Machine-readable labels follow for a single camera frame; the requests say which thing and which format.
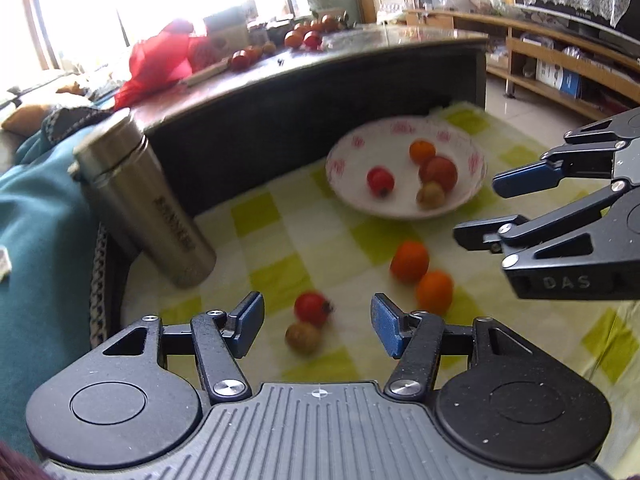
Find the brown longan fruit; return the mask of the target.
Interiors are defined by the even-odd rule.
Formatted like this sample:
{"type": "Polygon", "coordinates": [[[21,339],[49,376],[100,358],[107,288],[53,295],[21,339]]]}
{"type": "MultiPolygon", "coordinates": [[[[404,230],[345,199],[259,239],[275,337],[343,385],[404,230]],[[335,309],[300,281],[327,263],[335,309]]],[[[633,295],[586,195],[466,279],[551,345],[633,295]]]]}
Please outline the brown longan fruit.
{"type": "Polygon", "coordinates": [[[310,323],[296,322],[288,326],[284,338],[293,351],[309,356],[319,349],[322,333],[310,323]]]}

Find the large red tomato in bowl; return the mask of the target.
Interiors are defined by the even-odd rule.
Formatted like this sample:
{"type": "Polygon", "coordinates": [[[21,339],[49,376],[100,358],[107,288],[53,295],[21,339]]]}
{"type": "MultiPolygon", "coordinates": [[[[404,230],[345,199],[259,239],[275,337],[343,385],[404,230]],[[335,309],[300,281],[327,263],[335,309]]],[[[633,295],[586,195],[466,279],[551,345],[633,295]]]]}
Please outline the large red tomato in bowl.
{"type": "Polygon", "coordinates": [[[420,167],[419,178],[423,184],[435,182],[449,193],[458,182],[457,166],[448,157],[434,156],[420,167]]]}

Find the red plastic bag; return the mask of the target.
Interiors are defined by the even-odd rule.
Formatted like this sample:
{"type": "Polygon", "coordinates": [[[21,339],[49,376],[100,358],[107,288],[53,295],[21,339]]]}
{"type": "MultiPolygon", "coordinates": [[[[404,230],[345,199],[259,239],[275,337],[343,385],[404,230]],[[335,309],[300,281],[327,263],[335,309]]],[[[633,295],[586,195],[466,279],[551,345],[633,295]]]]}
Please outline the red plastic bag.
{"type": "Polygon", "coordinates": [[[114,110],[130,107],[220,60],[206,36],[194,36],[194,26],[177,20],[157,35],[134,45],[130,78],[114,96],[114,110]]]}

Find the red oval tomato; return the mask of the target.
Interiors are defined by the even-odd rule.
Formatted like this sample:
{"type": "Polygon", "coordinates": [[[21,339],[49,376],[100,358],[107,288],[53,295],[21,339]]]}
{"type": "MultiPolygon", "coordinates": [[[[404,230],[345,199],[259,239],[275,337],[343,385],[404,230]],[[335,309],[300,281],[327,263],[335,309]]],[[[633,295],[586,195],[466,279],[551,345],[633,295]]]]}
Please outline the red oval tomato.
{"type": "Polygon", "coordinates": [[[395,178],[384,167],[373,167],[367,173],[367,184],[370,192],[377,198],[385,198],[395,188],[395,178]]]}

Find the red tomato with stem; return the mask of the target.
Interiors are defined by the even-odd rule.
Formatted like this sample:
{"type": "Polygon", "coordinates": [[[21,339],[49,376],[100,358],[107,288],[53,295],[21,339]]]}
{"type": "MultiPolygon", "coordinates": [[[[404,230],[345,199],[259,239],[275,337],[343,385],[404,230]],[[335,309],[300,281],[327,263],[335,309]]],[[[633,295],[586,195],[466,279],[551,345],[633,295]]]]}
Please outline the red tomato with stem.
{"type": "Polygon", "coordinates": [[[304,292],[294,302],[294,313],[300,322],[321,328],[333,312],[333,304],[318,292],[304,292]]]}

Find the white floral bowl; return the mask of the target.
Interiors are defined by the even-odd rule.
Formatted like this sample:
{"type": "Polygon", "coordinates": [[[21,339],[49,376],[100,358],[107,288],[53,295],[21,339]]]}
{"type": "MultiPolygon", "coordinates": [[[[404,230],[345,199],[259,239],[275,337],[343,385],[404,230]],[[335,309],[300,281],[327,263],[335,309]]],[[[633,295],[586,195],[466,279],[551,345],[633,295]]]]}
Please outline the white floral bowl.
{"type": "Polygon", "coordinates": [[[480,192],[486,172],[485,156],[471,137],[435,117],[368,122],[337,141],[326,158],[326,178],[340,200],[365,214],[394,220],[436,218],[458,209],[480,192]],[[430,141],[437,156],[448,157],[457,166],[457,185],[437,209],[421,209],[416,203],[422,182],[419,166],[409,157],[409,146],[416,139],[430,141]],[[367,173],[373,167],[384,167],[395,178],[395,188],[385,198],[369,190],[367,173]]]}

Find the wooden tv stand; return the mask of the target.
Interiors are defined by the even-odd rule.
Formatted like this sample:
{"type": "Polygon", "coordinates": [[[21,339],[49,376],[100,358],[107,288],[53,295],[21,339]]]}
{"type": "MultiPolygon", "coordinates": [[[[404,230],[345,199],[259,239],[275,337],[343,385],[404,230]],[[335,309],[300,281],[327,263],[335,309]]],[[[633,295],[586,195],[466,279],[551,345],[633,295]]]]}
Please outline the wooden tv stand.
{"type": "Polygon", "coordinates": [[[503,62],[486,72],[506,82],[506,95],[520,87],[589,119],[602,119],[639,105],[639,61],[584,37],[532,22],[457,11],[410,10],[411,26],[484,32],[506,48],[503,62]]]}

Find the green checkered tablecloth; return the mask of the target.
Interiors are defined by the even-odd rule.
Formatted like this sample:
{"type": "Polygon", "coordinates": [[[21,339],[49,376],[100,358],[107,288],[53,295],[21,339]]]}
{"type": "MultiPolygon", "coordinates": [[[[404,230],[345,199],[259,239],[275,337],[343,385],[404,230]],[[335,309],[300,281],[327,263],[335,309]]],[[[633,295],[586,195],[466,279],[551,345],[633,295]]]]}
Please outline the green checkered tablecloth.
{"type": "Polygon", "coordinates": [[[496,318],[591,380],[613,411],[599,464],[616,478],[639,470],[639,307],[634,302],[521,300],[513,295],[500,260],[466,252],[452,238],[459,222],[522,214],[536,217],[597,188],[575,180],[558,188],[503,200],[489,186],[451,214],[424,221],[367,216],[343,204],[322,162],[277,178],[198,218],[216,249],[215,270],[191,289],[172,286],[145,257],[132,264],[122,302],[124,324],[156,314],[168,324],[188,322],[212,309],[234,307],[248,292],[264,295],[266,319],[241,366],[253,386],[263,382],[384,382],[394,362],[370,325],[369,304],[385,292],[399,307],[416,305],[412,287],[390,275],[390,259],[405,240],[423,243],[434,269],[454,280],[446,319],[468,325],[496,318]],[[300,322],[294,302],[318,292],[333,304],[319,349],[303,356],[285,342],[300,322]]]}

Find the small orange kumquat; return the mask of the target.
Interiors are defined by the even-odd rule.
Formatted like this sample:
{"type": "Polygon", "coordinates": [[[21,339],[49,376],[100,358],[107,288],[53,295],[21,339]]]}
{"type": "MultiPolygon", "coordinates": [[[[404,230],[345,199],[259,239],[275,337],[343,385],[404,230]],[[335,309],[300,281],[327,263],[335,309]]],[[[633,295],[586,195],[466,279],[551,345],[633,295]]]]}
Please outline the small orange kumquat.
{"type": "Polygon", "coordinates": [[[433,143],[424,139],[416,139],[409,146],[409,157],[418,166],[422,166],[436,156],[433,143]]]}

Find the brown longan in bowl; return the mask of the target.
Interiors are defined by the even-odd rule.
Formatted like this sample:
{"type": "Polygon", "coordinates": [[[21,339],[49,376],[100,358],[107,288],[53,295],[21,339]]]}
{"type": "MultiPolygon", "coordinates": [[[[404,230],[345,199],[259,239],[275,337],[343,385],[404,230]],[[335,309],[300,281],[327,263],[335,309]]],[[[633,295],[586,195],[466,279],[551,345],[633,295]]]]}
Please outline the brown longan in bowl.
{"type": "Polygon", "coordinates": [[[446,192],[435,181],[424,183],[416,193],[416,203],[421,209],[433,210],[444,206],[446,192]]]}

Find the stainless steel thermos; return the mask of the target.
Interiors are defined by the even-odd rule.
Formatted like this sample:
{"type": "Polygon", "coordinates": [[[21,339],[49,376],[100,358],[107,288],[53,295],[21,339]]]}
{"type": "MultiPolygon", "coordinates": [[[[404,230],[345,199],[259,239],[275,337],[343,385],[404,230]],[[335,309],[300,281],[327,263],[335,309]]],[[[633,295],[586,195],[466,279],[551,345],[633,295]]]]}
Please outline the stainless steel thermos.
{"type": "Polygon", "coordinates": [[[97,124],[73,156],[68,173],[122,248],[143,252],[177,287],[209,277],[214,248],[172,192],[130,110],[97,124]]]}

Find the dark coffee table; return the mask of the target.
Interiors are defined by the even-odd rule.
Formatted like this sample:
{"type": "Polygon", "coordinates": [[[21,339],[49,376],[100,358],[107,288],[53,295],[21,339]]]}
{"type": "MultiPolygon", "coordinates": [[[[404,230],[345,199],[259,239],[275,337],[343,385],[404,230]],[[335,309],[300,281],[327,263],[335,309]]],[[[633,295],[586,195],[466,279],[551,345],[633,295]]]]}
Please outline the dark coffee table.
{"type": "Polygon", "coordinates": [[[326,157],[372,120],[484,106],[487,44],[467,30],[359,26],[325,36],[318,51],[284,51],[244,72],[177,84],[131,113],[197,216],[326,157]]]}

